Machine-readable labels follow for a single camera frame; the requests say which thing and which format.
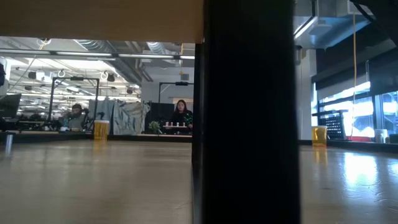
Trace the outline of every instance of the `plastic cup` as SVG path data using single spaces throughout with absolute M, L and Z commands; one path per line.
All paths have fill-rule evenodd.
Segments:
M 312 146 L 326 147 L 327 127 L 326 126 L 312 126 Z
M 109 132 L 109 121 L 95 120 L 94 121 L 94 139 L 107 140 Z

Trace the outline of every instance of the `wooden floor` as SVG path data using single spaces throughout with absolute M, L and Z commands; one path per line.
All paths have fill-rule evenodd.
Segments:
M 68 141 L 0 153 L 0 223 L 192 223 L 191 145 Z M 398 223 L 398 155 L 301 148 L 303 223 Z

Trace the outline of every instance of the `computer monitor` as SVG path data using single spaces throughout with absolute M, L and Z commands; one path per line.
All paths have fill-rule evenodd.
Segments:
M 17 115 L 21 96 L 21 94 L 0 96 L 0 118 L 11 118 Z

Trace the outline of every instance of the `man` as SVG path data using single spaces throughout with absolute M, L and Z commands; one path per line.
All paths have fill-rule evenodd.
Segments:
M 72 106 L 72 118 L 68 122 L 68 128 L 71 131 L 83 131 L 83 122 L 85 117 L 81 114 L 82 110 L 83 108 L 81 108 L 80 104 Z

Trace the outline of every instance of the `woman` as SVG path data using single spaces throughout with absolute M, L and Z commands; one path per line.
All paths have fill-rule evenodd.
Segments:
M 187 109 L 185 101 L 179 100 L 175 107 L 171 122 L 173 122 L 173 126 L 176 126 L 177 123 L 179 126 L 183 126 L 183 123 L 185 123 L 186 126 L 192 128 L 192 116 L 192 111 Z

